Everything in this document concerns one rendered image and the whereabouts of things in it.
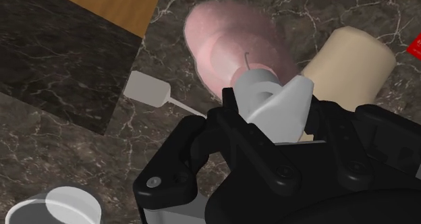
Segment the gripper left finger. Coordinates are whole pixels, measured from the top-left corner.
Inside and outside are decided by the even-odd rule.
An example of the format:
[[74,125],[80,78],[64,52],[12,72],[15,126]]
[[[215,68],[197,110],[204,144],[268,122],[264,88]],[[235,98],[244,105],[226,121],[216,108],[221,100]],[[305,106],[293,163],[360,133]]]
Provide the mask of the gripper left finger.
[[137,202],[190,202],[198,188],[196,174],[209,154],[220,152],[232,169],[244,155],[266,185],[280,196],[300,188],[302,175],[253,123],[238,113],[232,88],[223,104],[206,117],[184,117],[133,183]]

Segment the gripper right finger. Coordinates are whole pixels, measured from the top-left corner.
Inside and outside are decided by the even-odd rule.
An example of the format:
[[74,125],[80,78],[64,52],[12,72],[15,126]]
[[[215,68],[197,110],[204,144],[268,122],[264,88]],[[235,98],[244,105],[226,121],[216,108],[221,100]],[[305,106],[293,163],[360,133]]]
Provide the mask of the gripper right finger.
[[377,105],[348,111],[313,97],[305,131],[330,144],[338,182],[351,191],[421,191],[421,125]]

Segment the white candle with holder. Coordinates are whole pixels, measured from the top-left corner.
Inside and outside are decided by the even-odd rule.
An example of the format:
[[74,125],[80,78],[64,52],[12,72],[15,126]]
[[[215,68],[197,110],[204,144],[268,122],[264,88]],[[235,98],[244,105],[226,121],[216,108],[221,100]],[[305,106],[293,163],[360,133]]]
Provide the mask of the white candle with holder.
[[274,143],[299,141],[310,110],[313,81],[296,75],[282,86],[271,71],[251,68],[248,53],[244,61],[245,71],[233,84],[239,114]]

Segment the white spatula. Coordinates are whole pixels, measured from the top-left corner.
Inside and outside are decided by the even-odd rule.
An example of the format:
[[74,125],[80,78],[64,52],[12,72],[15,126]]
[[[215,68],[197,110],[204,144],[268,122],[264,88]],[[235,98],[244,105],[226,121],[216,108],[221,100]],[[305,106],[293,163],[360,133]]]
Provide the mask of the white spatula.
[[130,73],[123,95],[156,108],[162,107],[165,103],[172,103],[195,115],[206,117],[203,113],[172,98],[171,85],[168,82],[142,72],[132,71]]

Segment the cream cylinder candle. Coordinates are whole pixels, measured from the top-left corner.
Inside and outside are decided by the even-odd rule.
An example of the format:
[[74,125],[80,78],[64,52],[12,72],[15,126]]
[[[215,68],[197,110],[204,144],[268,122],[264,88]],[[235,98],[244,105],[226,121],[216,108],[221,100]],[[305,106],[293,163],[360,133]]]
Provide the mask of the cream cylinder candle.
[[302,70],[314,82],[314,96],[348,111],[373,104],[397,65],[395,54],[369,33],[344,26],[332,32]]

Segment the red flat object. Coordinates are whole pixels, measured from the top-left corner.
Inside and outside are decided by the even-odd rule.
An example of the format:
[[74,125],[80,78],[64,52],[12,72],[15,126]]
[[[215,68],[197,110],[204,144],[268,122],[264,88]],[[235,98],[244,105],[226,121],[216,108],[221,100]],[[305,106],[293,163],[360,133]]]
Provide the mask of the red flat object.
[[421,33],[419,33],[414,41],[408,46],[406,51],[421,61]]

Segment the white cup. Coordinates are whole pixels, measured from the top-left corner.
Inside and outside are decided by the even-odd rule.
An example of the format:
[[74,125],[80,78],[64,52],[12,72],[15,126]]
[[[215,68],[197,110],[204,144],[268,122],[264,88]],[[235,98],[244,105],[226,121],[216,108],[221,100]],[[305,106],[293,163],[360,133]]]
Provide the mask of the white cup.
[[100,202],[74,186],[58,186],[12,206],[5,224],[103,224]]

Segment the pink bowl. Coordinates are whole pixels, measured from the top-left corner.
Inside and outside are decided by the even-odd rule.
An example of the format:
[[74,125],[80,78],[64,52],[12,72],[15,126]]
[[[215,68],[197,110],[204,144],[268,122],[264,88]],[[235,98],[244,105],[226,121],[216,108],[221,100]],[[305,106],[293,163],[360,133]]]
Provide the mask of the pink bowl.
[[283,34],[257,9],[235,1],[206,1],[194,6],[184,38],[206,88],[219,99],[248,68],[266,69],[282,85],[299,73]]

